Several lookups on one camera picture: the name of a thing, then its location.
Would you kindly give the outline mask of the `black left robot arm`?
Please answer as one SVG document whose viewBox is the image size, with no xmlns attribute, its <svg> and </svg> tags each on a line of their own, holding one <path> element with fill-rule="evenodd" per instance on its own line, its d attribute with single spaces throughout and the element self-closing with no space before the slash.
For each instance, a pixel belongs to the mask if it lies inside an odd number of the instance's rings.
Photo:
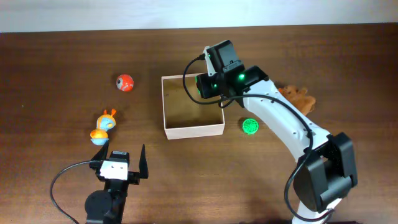
<svg viewBox="0 0 398 224">
<path fill-rule="evenodd" d="M 104 182 L 104 189 L 94 191 L 85 201 L 86 222 L 90 224 L 122 223 L 129 186 L 149 177 L 145 147 L 141 149 L 137 172 L 129 170 L 128 152 L 113 151 L 108 156 L 108 147 L 106 141 L 89 164 L 98 180 Z"/>
</svg>

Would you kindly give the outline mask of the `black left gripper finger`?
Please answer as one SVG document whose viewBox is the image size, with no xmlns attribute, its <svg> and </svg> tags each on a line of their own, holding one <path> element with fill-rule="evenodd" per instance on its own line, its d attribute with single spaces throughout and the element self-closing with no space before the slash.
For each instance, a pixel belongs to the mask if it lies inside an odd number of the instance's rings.
<svg viewBox="0 0 398 224">
<path fill-rule="evenodd" d="M 139 159 L 139 178 L 140 179 L 149 178 L 149 170 L 146 159 L 146 147 L 144 144 L 142 145 L 140 159 Z"/>
<path fill-rule="evenodd" d="M 109 141 L 107 140 L 102 148 L 93 156 L 92 161 L 103 161 L 108 154 Z"/>
</svg>

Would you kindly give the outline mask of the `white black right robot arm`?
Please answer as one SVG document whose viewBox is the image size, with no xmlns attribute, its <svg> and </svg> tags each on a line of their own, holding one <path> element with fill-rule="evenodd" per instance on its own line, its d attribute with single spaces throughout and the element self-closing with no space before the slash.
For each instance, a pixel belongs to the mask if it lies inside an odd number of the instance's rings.
<svg viewBox="0 0 398 224">
<path fill-rule="evenodd" d="M 203 105 L 236 101 L 255 114 L 285 144 L 297 162 L 284 189 L 293 223 L 326 223 L 357 186 L 352 140 L 330 134 L 303 115 L 258 66 L 246 68 L 230 40 L 206 46 L 198 60 L 207 72 L 196 77 Z"/>
</svg>

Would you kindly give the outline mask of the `brown plush toy animal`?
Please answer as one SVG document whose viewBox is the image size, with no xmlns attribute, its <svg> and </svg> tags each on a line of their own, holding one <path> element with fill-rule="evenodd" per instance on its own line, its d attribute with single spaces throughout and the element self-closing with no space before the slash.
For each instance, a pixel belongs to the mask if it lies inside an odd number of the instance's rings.
<svg viewBox="0 0 398 224">
<path fill-rule="evenodd" d="M 315 109 L 316 99 L 307 95 L 306 88 L 299 89 L 295 85 L 287 85 L 278 89 L 284 98 L 293 104 L 304 116 Z"/>
</svg>

